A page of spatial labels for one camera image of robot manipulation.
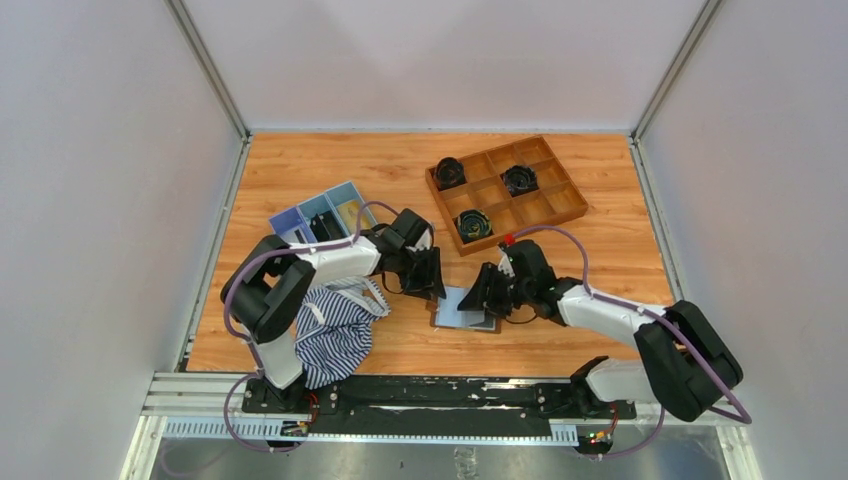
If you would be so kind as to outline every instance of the striped cloth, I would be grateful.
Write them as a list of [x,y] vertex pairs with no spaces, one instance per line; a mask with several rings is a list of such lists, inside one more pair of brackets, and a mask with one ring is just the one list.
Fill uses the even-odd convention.
[[[366,288],[374,298],[363,294]],[[323,387],[353,374],[371,351],[371,324],[388,314],[383,292],[363,277],[325,283],[306,292],[297,313],[294,342],[306,372],[306,388]]]

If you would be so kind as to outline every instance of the white wall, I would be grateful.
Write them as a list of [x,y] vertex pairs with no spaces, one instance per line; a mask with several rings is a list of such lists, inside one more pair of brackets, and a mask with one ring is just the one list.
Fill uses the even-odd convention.
[[848,3],[733,0],[645,145],[765,478],[844,478]]
[[252,128],[629,129],[703,0],[188,0]]
[[116,478],[238,141],[164,2],[0,5],[4,478]]

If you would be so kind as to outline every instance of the aluminum frame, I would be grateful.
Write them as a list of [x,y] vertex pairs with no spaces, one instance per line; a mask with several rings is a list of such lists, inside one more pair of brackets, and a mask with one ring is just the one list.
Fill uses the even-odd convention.
[[[312,131],[312,130],[256,130],[250,131],[244,123],[235,102],[226,89],[223,80],[217,68],[212,61],[193,21],[188,12],[183,0],[165,0],[165,3],[171,9],[174,19],[180,29],[185,34],[186,40],[191,46],[195,56],[200,63],[201,68],[206,74],[210,85],[218,96],[222,107],[227,112],[231,123],[235,130],[241,135],[243,147],[235,162],[232,177],[230,179],[227,194],[225,195],[223,205],[221,207],[218,226],[215,230],[212,245],[209,252],[209,259],[206,269],[204,270],[201,279],[199,280],[198,295],[195,299],[194,309],[191,314],[191,321],[186,334],[186,342],[183,343],[181,355],[178,357],[178,368],[183,364],[191,351],[194,332],[199,323],[200,314],[208,295],[209,286],[211,284],[212,273],[217,264],[218,253],[220,252],[221,243],[231,213],[231,207],[235,201],[235,196],[238,191],[238,186],[241,181],[241,176],[246,164],[247,154],[251,146],[252,136],[260,131]],[[686,296],[686,287],[683,279],[680,276],[678,265],[675,261],[677,258],[676,251],[670,238],[667,234],[668,226],[663,215],[662,205],[659,204],[653,193],[654,177],[649,168],[649,162],[646,158],[641,145],[641,139],[651,126],[657,112],[662,107],[662,104],[668,95],[668,92],[673,88],[675,81],[685,67],[688,59],[692,56],[700,39],[703,37],[716,13],[721,7],[723,0],[706,0],[701,11],[699,12],[695,22],[686,35],[685,40],[681,44],[680,49],[671,62],[663,79],[657,86],[653,97],[645,107],[642,116],[636,128],[629,132],[628,141],[630,145],[631,156],[633,158],[634,167],[636,168],[639,177],[639,183],[642,187],[642,193],[645,198],[645,204],[648,208],[651,225],[655,232],[656,240],[662,255],[663,265],[666,269],[666,274],[669,281],[672,294],[675,299],[681,299]],[[357,132],[360,130],[344,130],[346,132]],[[376,130],[361,130],[393,132],[400,131],[395,129],[376,129]],[[430,129],[420,129],[420,131],[437,131]],[[482,131],[503,131],[508,130],[480,130]],[[533,133],[545,133],[548,131],[534,131]],[[587,131],[569,131],[568,133],[586,133]],[[603,133],[624,133],[628,132],[603,132]],[[125,459],[124,468],[121,473],[122,479],[137,480],[147,479],[153,470],[156,461],[159,443],[161,441],[168,416],[181,416],[198,418],[219,416],[223,409],[224,397],[226,392],[232,386],[236,379],[240,378],[241,374],[231,373],[157,373],[151,382],[150,391],[145,400],[142,412],[139,418],[136,432],[133,437],[132,444]],[[243,387],[237,391],[233,397],[233,403],[241,401]],[[658,415],[658,406],[656,405],[637,405],[637,418],[623,423],[632,423],[639,425],[648,425],[655,422]],[[277,415],[274,418],[284,418],[295,420],[298,415]],[[604,423],[602,420],[585,420],[572,421],[568,423],[575,425],[593,425]],[[738,426],[735,422],[727,420],[723,417],[718,417],[712,414],[705,414],[699,418],[695,424],[711,425],[716,428],[719,435],[724,460],[727,465],[731,478],[762,478],[756,457],[753,454],[751,444],[748,440],[747,430],[744,427]],[[679,420],[669,417],[666,424],[683,424]]]
[[630,136],[632,131],[621,129],[556,129],[556,128],[254,128],[251,134],[257,133],[525,133],[527,135],[544,135],[558,133],[573,134],[612,134]]

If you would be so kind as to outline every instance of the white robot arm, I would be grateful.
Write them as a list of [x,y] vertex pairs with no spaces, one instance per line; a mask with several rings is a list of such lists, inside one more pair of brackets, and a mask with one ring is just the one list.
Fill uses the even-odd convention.
[[[303,370],[288,330],[307,290],[333,280],[382,272],[396,273],[407,295],[425,299],[445,296],[432,226],[409,209],[391,225],[378,225],[331,244],[287,244],[269,235],[224,285],[221,300],[250,334],[255,360],[263,367],[265,378],[282,390]],[[272,285],[266,276],[277,281]],[[229,295],[236,281],[239,285]]]
[[[738,362],[694,304],[684,300],[669,307],[635,304],[590,289],[581,280],[557,278],[532,240],[510,239],[500,248],[500,264],[482,266],[459,309],[485,310],[503,318],[526,304],[541,318],[564,327],[588,328],[638,350],[641,361],[599,357],[572,376],[572,382],[588,388],[593,401],[659,402],[677,418],[694,421],[722,397],[710,374],[728,388],[742,380]],[[680,349],[679,337],[663,322],[685,335],[710,373],[693,352]]]

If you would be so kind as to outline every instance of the brown wooden tray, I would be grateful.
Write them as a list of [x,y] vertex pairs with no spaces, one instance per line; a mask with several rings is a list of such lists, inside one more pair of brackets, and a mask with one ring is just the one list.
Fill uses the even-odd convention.
[[[458,159],[466,182],[439,191],[433,174],[424,177],[460,256],[497,245],[510,233],[532,225],[556,225],[582,217],[589,209],[586,199],[542,137],[531,137]],[[536,172],[539,190],[510,197],[500,178],[513,165],[527,165]],[[463,243],[455,219],[465,210],[479,209],[492,223],[493,235]]]

